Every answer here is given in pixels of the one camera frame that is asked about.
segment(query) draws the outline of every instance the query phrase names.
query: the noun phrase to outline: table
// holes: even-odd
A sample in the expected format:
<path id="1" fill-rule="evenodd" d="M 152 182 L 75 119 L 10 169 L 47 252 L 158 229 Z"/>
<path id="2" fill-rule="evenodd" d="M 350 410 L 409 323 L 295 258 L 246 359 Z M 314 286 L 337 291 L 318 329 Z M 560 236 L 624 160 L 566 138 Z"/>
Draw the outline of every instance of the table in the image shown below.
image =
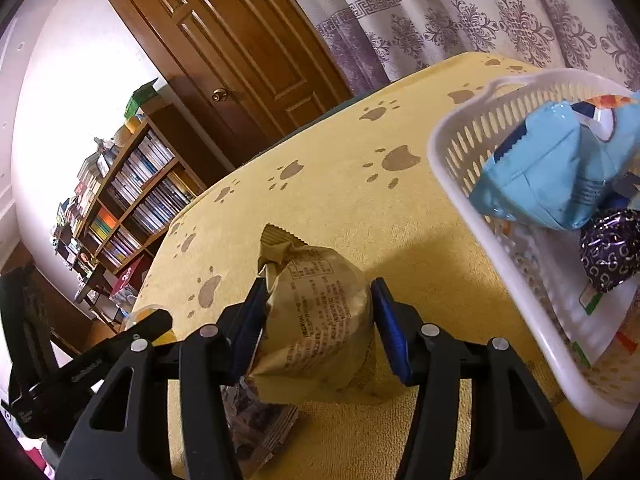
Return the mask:
<path id="1" fill-rule="evenodd" d="M 96 264 L 94 270 L 85 277 L 84 285 L 76 292 L 74 302 L 80 304 L 83 301 L 86 301 L 89 304 L 89 310 L 98 316 L 101 322 L 111 328 L 111 331 L 114 334 L 117 334 L 118 330 L 116 330 L 116 327 L 114 326 L 116 324 L 115 317 L 113 318 L 113 321 L 109 321 L 103 314 L 102 310 L 97 306 L 97 301 L 92 301 L 89 297 L 89 292 L 92 290 L 96 290 L 98 294 L 104 295 L 107 298 L 110 296 L 111 284 L 104 277 L 104 271 L 105 268 L 103 264 Z"/>
<path id="2" fill-rule="evenodd" d="M 431 174 L 426 142 L 436 122 L 491 79 L 538 70 L 482 53 L 448 59 L 315 124 L 225 177 L 171 225 L 136 309 L 159 304 L 184 338 L 242 301 L 267 223 L 310 245 L 334 248 L 369 279 L 459 339 L 507 338 L 558 405 L 583 469 L 616 434 L 573 412 L 502 282 Z M 378 366 L 386 367 L 378 353 Z M 393 390 L 392 381 L 388 388 Z M 393 478 L 416 389 L 375 406 L 306 403 L 265 479 Z M 463 399 L 462 410 L 469 409 Z M 170 434 L 178 432 L 177 392 Z M 179 438 L 172 457 L 182 463 Z M 457 466 L 463 463 L 462 450 Z"/>

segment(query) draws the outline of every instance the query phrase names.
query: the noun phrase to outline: door panel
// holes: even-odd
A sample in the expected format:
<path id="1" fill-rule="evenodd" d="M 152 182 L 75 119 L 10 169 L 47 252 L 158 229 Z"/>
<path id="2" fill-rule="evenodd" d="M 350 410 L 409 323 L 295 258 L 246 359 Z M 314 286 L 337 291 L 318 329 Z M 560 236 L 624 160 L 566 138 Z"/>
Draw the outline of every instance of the door panel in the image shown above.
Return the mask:
<path id="1" fill-rule="evenodd" d="M 351 96 L 293 0 L 110 2 L 235 164 Z"/>

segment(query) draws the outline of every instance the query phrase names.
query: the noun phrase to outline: purple wrapped candy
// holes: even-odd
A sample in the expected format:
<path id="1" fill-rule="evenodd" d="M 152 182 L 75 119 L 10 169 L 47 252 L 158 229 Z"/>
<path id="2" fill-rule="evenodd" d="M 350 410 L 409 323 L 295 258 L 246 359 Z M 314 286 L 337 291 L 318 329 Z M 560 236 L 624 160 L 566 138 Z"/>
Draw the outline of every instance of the purple wrapped candy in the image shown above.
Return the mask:
<path id="1" fill-rule="evenodd" d="M 598 211 L 580 230 L 580 256 L 597 291 L 628 280 L 640 269 L 640 211 Z"/>

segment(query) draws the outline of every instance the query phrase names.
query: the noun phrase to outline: patterned curtain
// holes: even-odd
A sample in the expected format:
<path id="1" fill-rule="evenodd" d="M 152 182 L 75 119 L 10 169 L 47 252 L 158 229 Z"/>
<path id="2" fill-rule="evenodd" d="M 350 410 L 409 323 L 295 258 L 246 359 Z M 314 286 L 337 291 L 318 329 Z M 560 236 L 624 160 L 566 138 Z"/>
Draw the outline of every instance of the patterned curtain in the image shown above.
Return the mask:
<path id="1" fill-rule="evenodd" d="M 611 0 L 297 0 L 355 94 L 475 50 L 640 89 L 640 49 Z"/>

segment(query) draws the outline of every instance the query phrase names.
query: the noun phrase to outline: green box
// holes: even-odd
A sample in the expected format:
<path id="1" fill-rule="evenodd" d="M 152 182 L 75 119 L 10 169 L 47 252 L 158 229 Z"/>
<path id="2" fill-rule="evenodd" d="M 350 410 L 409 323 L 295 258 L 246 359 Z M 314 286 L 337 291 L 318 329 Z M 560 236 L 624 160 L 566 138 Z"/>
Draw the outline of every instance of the green box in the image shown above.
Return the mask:
<path id="1" fill-rule="evenodd" d="M 156 81 L 158 81 L 158 78 L 155 78 L 153 81 L 143 84 L 140 88 L 133 92 L 129 99 L 129 102 L 127 103 L 127 108 L 124 110 L 125 119 L 133 117 L 138 111 L 138 108 L 140 108 L 151 98 L 158 95 L 158 92 L 156 92 L 156 90 L 154 89 L 154 83 Z"/>

